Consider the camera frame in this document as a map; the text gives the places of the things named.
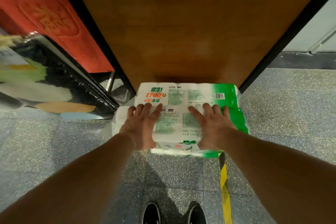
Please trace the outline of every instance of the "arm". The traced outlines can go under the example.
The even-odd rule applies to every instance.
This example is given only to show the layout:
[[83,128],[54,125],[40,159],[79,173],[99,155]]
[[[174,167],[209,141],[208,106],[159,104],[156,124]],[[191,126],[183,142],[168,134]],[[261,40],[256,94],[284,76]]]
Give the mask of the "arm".
[[150,107],[130,107],[119,134],[9,206],[0,223],[99,223],[133,150],[156,145],[152,132],[162,105],[149,117]]
[[227,107],[203,107],[205,116],[189,107],[203,131],[199,147],[224,150],[277,223],[336,223],[336,166],[238,131]]

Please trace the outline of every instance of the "hand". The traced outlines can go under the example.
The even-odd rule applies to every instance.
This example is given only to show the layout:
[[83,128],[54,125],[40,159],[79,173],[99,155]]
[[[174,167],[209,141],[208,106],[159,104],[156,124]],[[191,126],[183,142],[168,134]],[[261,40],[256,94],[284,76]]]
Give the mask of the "hand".
[[223,150],[219,148],[218,142],[225,140],[225,134],[228,130],[237,129],[230,119],[229,108],[224,106],[223,114],[218,105],[214,105],[211,108],[208,103],[205,103],[203,104],[203,108],[205,110],[205,116],[194,107],[188,107],[188,110],[195,117],[203,132],[198,147],[201,150]]
[[151,107],[150,103],[146,103],[145,105],[139,104],[136,108],[134,106],[128,108],[127,119],[125,124],[120,128],[119,133],[129,136],[136,150],[153,149],[156,147],[152,133],[154,125],[159,119],[162,104],[159,104],[149,116]]

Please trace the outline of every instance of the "toilet paper package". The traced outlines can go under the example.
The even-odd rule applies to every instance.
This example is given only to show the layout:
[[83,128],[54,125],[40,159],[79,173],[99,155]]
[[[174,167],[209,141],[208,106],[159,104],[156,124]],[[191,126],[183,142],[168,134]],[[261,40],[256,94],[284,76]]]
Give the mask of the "toilet paper package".
[[[156,148],[151,150],[153,153],[216,158],[220,152],[199,149],[202,130],[188,111],[188,106],[194,106],[204,115],[203,103],[211,106],[217,104],[221,110],[226,105],[236,127],[249,133],[239,108],[239,97],[240,93],[233,84],[142,83],[134,105],[151,103],[151,114],[158,104],[163,104],[160,118],[153,129],[153,140],[157,142]],[[122,106],[116,111],[111,126],[112,135],[117,134],[125,123],[128,108]]]

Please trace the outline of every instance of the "person's left arm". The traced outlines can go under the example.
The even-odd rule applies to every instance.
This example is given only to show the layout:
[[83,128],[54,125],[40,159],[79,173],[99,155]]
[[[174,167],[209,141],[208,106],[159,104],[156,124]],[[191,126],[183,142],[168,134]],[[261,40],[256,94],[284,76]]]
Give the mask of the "person's left arm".
[[0,223],[99,223],[133,150],[154,148],[160,104],[130,107],[120,133],[77,158],[0,213]]

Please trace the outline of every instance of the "forearm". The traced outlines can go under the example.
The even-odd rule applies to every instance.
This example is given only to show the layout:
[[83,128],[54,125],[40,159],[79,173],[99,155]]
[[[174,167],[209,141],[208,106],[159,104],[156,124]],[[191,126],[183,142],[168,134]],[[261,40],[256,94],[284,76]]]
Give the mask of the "forearm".
[[134,149],[117,134],[0,214],[0,223],[98,223]]
[[238,130],[225,138],[220,148],[278,223],[335,223],[336,166]]

